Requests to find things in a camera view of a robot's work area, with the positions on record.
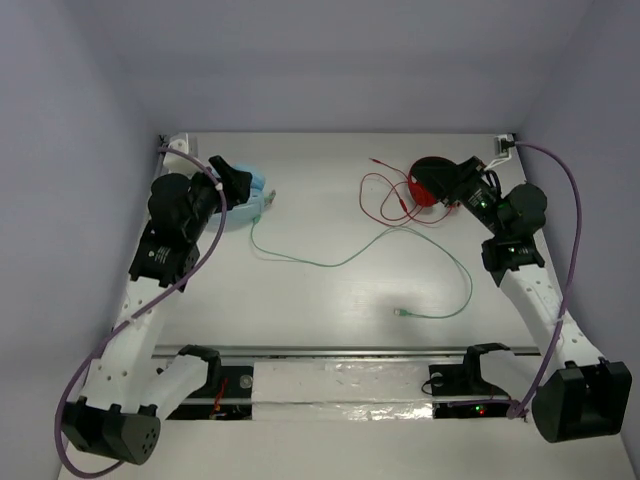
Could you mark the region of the light blue headphones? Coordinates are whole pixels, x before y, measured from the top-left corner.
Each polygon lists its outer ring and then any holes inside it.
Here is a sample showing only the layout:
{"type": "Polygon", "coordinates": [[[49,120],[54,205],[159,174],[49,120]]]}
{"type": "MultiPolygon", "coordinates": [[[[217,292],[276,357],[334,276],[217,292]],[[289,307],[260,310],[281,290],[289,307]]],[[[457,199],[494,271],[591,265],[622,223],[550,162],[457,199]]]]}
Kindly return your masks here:
{"type": "Polygon", "coordinates": [[[256,167],[231,165],[220,155],[210,157],[208,162],[219,182],[232,180],[232,185],[223,190],[227,202],[226,230],[251,224],[273,203],[276,191],[265,190],[266,177],[256,167]]]}

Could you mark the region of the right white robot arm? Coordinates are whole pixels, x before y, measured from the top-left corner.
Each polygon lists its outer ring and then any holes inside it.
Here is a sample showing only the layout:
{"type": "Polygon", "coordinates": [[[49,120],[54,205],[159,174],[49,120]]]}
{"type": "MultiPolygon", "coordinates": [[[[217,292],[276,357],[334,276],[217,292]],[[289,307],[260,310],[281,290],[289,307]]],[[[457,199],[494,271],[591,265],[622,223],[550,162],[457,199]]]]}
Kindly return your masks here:
{"type": "Polygon", "coordinates": [[[496,173],[477,157],[461,164],[437,156],[417,160],[409,170],[411,193],[427,193],[446,206],[459,203],[492,234],[482,244],[482,261],[496,286],[524,321],[544,357],[522,399],[495,385],[498,371],[484,357],[507,352],[493,343],[467,349],[448,385],[465,385],[471,395],[503,404],[510,419],[531,415],[550,443],[620,432],[632,375],[611,362],[583,335],[551,284],[534,235],[546,222],[547,198],[530,183],[501,191],[496,173]]]}

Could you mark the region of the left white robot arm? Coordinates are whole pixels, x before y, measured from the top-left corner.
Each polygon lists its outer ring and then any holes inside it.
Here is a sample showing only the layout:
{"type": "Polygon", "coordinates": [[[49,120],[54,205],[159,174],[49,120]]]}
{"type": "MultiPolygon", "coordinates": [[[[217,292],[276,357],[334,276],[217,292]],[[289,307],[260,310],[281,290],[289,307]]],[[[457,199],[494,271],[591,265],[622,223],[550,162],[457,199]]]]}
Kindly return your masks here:
{"type": "Polygon", "coordinates": [[[195,173],[169,172],[153,181],[120,317],[74,373],[56,409],[56,449],[79,478],[98,475],[74,466],[65,442],[116,467],[142,465],[157,446],[162,422],[186,398],[224,386],[220,354],[210,347],[188,344],[168,367],[152,369],[165,323],[162,302],[183,292],[204,266],[229,214],[251,200],[255,183],[251,172],[220,156],[206,164],[183,158],[195,173]]]}

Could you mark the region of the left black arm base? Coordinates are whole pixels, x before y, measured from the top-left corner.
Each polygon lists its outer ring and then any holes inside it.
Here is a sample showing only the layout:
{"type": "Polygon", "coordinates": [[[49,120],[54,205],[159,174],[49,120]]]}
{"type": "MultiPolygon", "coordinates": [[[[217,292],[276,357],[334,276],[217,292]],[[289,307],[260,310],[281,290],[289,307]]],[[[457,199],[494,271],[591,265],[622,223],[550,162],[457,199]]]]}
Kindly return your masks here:
{"type": "Polygon", "coordinates": [[[212,348],[187,345],[175,357],[195,356],[207,363],[207,377],[169,415],[169,420],[251,420],[254,367],[226,365],[212,348]]]}

